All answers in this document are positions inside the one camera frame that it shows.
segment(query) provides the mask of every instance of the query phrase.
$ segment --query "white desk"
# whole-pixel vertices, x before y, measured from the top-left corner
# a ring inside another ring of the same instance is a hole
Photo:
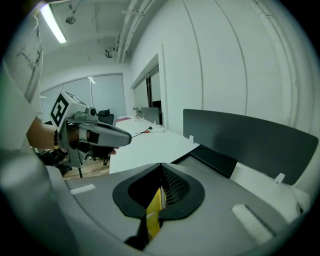
[[[154,127],[154,124],[147,120],[135,122],[133,118],[116,123],[116,127],[132,136],[150,126]],[[144,133],[132,138],[131,144],[117,149],[116,154],[111,156],[110,174],[147,164],[171,163],[197,146],[199,144],[192,144],[187,138],[170,131]]]
[[[135,122],[131,119],[116,123],[116,126],[132,136],[143,132],[153,124],[147,120]],[[129,170],[153,163],[171,163],[198,146],[190,143],[181,135],[166,131],[164,133],[144,133],[132,138],[131,144],[117,149],[111,156],[110,174]],[[274,207],[290,223],[299,215],[297,200],[305,211],[310,209],[310,197],[307,193],[286,184],[276,184],[265,174],[241,163],[237,163],[230,178],[260,199]]]

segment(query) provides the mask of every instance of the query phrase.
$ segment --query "cable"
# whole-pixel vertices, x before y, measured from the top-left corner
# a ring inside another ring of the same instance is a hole
[[[139,134],[137,134],[137,135],[135,135],[135,136],[133,136],[133,137],[131,137],[131,138],[137,137],[137,136],[145,133],[145,132],[148,131],[148,130],[152,130],[152,127],[150,126],[148,129],[144,130],[143,132],[140,132]]]

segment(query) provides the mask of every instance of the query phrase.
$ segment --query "black partition panel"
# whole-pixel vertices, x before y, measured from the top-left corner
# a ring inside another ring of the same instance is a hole
[[[142,107],[141,114],[145,120],[160,125],[160,111],[157,107]]]
[[[183,110],[183,136],[237,159],[271,178],[285,174],[293,185],[309,164],[318,138],[303,131],[254,117]]]

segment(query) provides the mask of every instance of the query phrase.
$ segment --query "pipe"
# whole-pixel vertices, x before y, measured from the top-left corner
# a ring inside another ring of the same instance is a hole
[[[117,34],[115,35],[115,38],[114,38],[114,48],[115,48],[116,50],[118,50],[118,47],[119,47],[119,39],[120,39],[120,34],[117,33]]]
[[[285,36],[282,31],[279,31],[280,27],[278,26],[278,24],[275,25],[276,20],[269,14],[270,12],[269,10],[267,10],[267,8],[262,4],[258,4],[260,3],[259,0],[247,0],[247,2],[251,6],[253,11],[261,19],[273,43],[273,47],[278,57],[278,63],[281,73],[283,90],[283,112],[285,115],[285,122],[288,126],[293,127],[297,115],[298,88],[296,69],[293,62],[291,62],[290,57],[288,56],[288,52],[290,52],[289,44],[287,44],[287,42],[284,43],[282,41],[282,39],[285,39]]]
[[[133,9],[135,8],[136,4],[137,4],[137,1],[138,0],[131,0],[127,11],[132,12]],[[125,32],[127,30],[127,26],[128,26],[130,17],[131,17],[131,14],[126,14],[125,17],[124,17],[124,21],[123,21],[123,25],[122,25],[122,29],[121,29],[121,33],[120,33],[120,40],[119,40],[117,56],[116,56],[116,61],[117,62],[120,61],[120,55],[121,55],[122,46],[123,46],[123,42],[124,42]]]
[[[156,0],[152,0],[151,3],[147,6],[147,4],[149,3],[150,0],[144,0],[138,10],[139,13],[144,13],[146,14],[147,11],[149,10],[149,8],[152,6],[152,4],[156,1]],[[139,26],[141,20],[143,19],[144,16],[135,16],[133,21],[132,21],[132,24],[131,24],[131,27],[130,27],[130,30],[128,32],[128,35],[126,37],[126,40],[125,40],[125,45],[124,45],[124,50],[123,50],[123,53],[122,53],[122,59],[121,59],[121,62],[123,63],[125,61],[125,58],[127,56],[127,50],[129,48],[129,45],[131,43],[131,40],[137,30],[137,27]]]
[[[291,89],[292,89],[291,100],[292,100],[292,103],[291,103],[291,113],[290,113],[289,126],[295,127],[297,113],[298,113],[298,75],[297,75],[297,68],[295,65],[294,56],[293,56],[289,42],[288,42],[283,30],[279,26],[276,19],[272,16],[272,13],[265,6],[265,4],[263,2],[261,2],[260,0],[255,0],[255,2],[265,12],[265,14],[269,18],[271,24],[274,26],[276,32],[278,33],[280,40],[283,44],[283,48],[284,48],[284,51],[286,54],[286,58],[287,58],[289,69],[290,69],[290,75],[291,75]]]

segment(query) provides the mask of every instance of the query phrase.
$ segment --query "fluorescent light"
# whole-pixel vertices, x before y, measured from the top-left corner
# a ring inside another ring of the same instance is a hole
[[[89,80],[91,81],[91,83],[95,84],[96,82],[92,79],[91,76],[88,76]]]
[[[65,36],[62,34],[52,12],[50,9],[49,4],[45,4],[40,8],[40,12],[42,13],[42,16],[44,17],[46,23],[48,24],[49,28],[55,35],[56,39],[58,39],[59,43],[65,43],[67,40]]]

